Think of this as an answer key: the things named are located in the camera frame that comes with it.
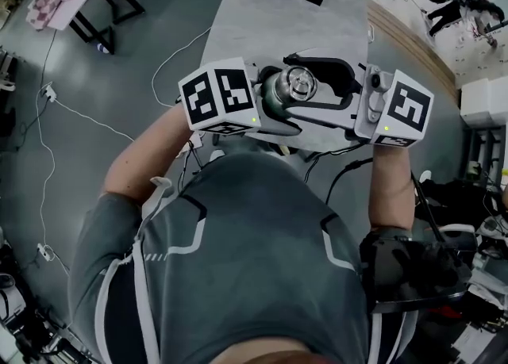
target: wooden strip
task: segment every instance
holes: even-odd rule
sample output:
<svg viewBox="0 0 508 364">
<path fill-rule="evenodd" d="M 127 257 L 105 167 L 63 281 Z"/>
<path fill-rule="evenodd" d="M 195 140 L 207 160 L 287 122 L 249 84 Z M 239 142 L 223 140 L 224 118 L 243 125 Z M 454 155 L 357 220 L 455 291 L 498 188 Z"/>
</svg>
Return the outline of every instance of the wooden strip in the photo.
<svg viewBox="0 0 508 364">
<path fill-rule="evenodd" d="M 458 105 L 459 94 L 455 88 L 455 75 L 432 48 L 399 19 L 372 0 L 368 0 L 368 20 L 432 73 L 444 91 Z"/>
</svg>

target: neck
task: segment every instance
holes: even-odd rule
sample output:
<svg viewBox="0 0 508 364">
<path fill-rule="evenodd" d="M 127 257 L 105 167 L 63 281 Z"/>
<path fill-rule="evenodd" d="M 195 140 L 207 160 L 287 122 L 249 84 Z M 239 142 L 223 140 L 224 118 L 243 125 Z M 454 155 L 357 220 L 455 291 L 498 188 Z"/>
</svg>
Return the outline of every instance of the neck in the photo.
<svg viewBox="0 0 508 364">
<path fill-rule="evenodd" d="M 242 364 L 270 353 L 309 351 L 305 344 L 283 337 L 265 337 L 233 344 L 222 351 L 210 364 Z"/>
</svg>

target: white power adapter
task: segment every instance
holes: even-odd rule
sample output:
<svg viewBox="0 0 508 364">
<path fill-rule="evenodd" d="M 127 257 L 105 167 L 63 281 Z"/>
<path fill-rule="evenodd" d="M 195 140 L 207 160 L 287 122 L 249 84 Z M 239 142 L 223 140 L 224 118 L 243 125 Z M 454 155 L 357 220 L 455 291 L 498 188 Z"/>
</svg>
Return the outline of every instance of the white power adapter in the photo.
<svg viewBox="0 0 508 364">
<path fill-rule="evenodd" d="M 52 261 L 55 258 L 55 253 L 51 249 L 44 247 L 41 243 L 37 244 L 37 250 L 39 250 L 40 255 L 42 255 L 46 261 Z"/>
<path fill-rule="evenodd" d="M 56 92 L 51 88 L 51 84 L 46 86 L 44 94 L 48 97 L 49 101 L 53 103 L 56 100 Z"/>
</svg>

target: shirt sleeve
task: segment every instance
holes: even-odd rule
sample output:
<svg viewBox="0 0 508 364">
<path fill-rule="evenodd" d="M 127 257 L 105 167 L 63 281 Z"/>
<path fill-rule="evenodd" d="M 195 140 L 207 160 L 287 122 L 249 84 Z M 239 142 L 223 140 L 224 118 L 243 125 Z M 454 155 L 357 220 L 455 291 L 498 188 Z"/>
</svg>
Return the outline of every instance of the shirt sleeve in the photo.
<svg viewBox="0 0 508 364">
<path fill-rule="evenodd" d="M 69 278 L 69 309 L 73 329 L 97 354 L 94 313 L 103 271 L 123 259 L 141 224 L 140 208 L 127 197 L 107 193 L 86 216 Z"/>
</svg>

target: gray table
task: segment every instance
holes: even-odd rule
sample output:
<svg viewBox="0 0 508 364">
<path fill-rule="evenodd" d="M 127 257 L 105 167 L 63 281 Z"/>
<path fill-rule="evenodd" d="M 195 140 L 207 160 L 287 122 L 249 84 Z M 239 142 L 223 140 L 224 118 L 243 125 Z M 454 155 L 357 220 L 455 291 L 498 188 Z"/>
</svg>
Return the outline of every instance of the gray table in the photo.
<svg viewBox="0 0 508 364">
<path fill-rule="evenodd" d="M 202 56 L 202 64 L 241 56 L 258 66 L 283 66 L 282 58 L 315 47 L 333 48 L 363 83 L 368 50 L 365 0 L 324 0 L 321 6 L 304 0 L 222 0 Z M 333 151 L 349 146 L 341 128 L 305 121 L 298 136 L 249 133 L 259 140 L 309 151 Z"/>
</svg>

